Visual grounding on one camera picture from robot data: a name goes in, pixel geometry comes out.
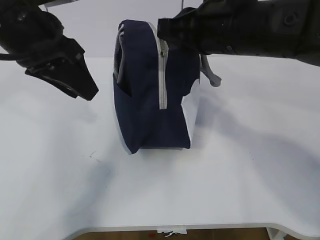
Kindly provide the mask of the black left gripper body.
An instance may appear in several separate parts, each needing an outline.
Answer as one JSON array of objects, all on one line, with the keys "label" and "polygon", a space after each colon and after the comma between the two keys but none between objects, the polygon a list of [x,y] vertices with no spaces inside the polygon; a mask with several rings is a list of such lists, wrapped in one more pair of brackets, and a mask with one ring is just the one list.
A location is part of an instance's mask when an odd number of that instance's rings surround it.
[{"label": "black left gripper body", "polygon": [[84,75],[84,49],[64,35],[64,26],[38,4],[0,6],[2,61],[14,61],[30,75]]}]

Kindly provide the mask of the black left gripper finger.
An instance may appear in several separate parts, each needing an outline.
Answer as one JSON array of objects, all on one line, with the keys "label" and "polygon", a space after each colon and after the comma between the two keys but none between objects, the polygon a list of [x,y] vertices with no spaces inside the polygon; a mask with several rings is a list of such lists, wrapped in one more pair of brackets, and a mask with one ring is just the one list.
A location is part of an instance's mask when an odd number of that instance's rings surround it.
[{"label": "black left gripper finger", "polygon": [[61,65],[59,81],[61,90],[72,98],[91,101],[99,92],[83,55],[78,55],[75,63]]},{"label": "black left gripper finger", "polygon": [[66,84],[64,84],[63,82],[54,80],[54,79],[50,78],[49,76],[41,75],[38,72],[32,73],[28,69],[26,69],[24,73],[28,76],[38,78],[40,80],[43,80],[43,81],[49,83],[50,85],[54,86],[55,88],[57,88],[60,91],[62,91],[63,93],[65,93],[66,95],[70,96],[71,98],[76,99],[78,97],[78,94],[73,89],[69,88]]}]

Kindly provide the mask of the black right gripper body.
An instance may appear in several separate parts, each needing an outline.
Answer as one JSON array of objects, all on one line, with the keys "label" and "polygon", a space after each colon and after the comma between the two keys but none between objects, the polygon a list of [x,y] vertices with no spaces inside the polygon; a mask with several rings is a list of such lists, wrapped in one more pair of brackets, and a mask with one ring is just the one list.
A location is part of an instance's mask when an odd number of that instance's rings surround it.
[{"label": "black right gripper body", "polygon": [[274,55],[273,0],[205,0],[195,11],[194,48],[206,55]]}]

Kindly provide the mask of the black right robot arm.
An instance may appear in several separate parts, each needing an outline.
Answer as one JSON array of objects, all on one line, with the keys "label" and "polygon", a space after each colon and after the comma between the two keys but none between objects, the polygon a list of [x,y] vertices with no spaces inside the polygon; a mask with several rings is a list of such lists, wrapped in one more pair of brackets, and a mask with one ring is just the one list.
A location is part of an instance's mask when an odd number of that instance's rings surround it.
[{"label": "black right robot arm", "polygon": [[294,59],[320,64],[317,0],[205,0],[160,18],[159,38],[203,55]]}]

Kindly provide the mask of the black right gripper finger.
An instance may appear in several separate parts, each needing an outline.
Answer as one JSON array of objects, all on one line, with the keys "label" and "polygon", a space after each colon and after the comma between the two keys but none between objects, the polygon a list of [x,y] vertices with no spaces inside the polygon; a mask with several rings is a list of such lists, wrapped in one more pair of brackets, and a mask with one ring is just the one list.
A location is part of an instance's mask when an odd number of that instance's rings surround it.
[{"label": "black right gripper finger", "polygon": [[201,37],[204,31],[205,28],[197,19],[194,7],[186,7],[175,17],[160,18],[157,22],[157,36],[160,39],[200,54],[206,53],[201,47]]}]

